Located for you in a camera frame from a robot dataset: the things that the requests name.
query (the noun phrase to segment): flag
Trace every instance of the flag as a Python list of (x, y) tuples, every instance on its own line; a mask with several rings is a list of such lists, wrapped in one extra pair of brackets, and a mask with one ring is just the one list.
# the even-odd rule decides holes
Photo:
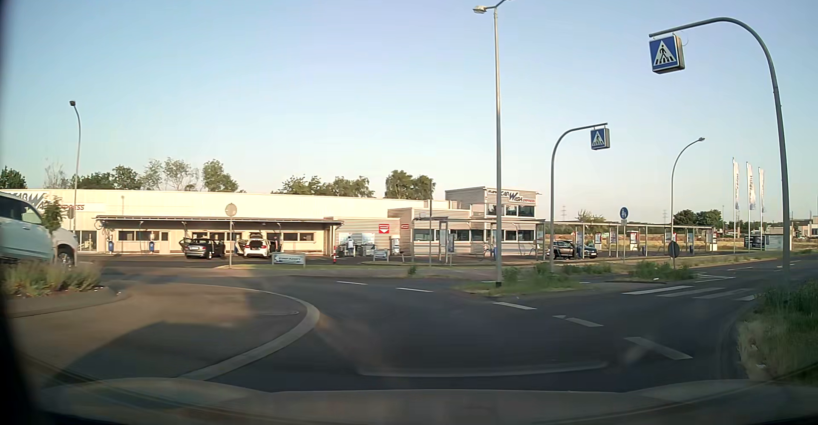
[(758, 197), (762, 203), (762, 213), (764, 211), (764, 169), (758, 168)]
[(756, 209), (756, 187), (752, 184), (752, 165), (747, 163), (747, 193), (749, 196), (750, 210)]
[(733, 205), (739, 210), (739, 163), (733, 158)]

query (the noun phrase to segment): road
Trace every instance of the road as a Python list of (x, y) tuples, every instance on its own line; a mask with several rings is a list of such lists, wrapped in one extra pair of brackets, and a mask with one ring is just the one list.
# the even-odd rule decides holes
[[(683, 283), (601, 283), (543, 295), (486, 298), (461, 281), (152, 275), (128, 280), (244, 287), (321, 311), (278, 352), (211, 379), (265, 391), (394, 388), (629, 391), (741, 378), (734, 322), (781, 283), (780, 262), (701, 269)], [(116, 286), (121, 266), (105, 269)], [(818, 277), (818, 254), (795, 255), (792, 281)]]

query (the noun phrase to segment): car wash building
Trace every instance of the car wash building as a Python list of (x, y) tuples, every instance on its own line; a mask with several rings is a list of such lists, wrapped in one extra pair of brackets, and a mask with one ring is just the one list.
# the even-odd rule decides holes
[[(8, 190), (40, 211), (59, 200), (63, 227), (75, 230), (81, 252), (181, 253), (183, 238), (246, 239), (261, 232), (283, 252), (332, 254), (350, 237), (357, 246), (404, 254), (485, 252), (496, 241), (496, 189), (449, 190), (445, 200), (315, 197), (211, 191)], [(537, 192), (501, 191), (503, 253), (534, 248)], [(236, 213), (228, 216), (233, 204)]]

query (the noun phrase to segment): crosswalk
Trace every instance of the crosswalk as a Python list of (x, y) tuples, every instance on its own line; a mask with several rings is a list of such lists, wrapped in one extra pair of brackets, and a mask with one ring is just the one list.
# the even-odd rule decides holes
[(653, 297), (687, 297), (690, 299), (721, 299), (727, 298), (733, 301), (752, 301), (756, 298), (754, 289), (742, 287), (739, 289), (725, 289), (724, 287), (694, 287), (694, 286), (668, 286), (654, 289), (642, 289), (639, 291), (623, 292), (627, 295), (649, 295)]

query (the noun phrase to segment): pedestrian crossing sign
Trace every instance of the pedestrian crossing sign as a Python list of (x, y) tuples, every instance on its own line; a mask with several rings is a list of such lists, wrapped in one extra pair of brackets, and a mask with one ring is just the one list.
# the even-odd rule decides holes
[(650, 40), (650, 69), (657, 74), (667, 74), (685, 68), (685, 57), (681, 51), (681, 38), (668, 35)]
[(598, 129), (591, 129), (590, 131), (590, 149), (602, 150), (604, 148), (611, 148), (610, 129), (608, 127), (600, 127)]

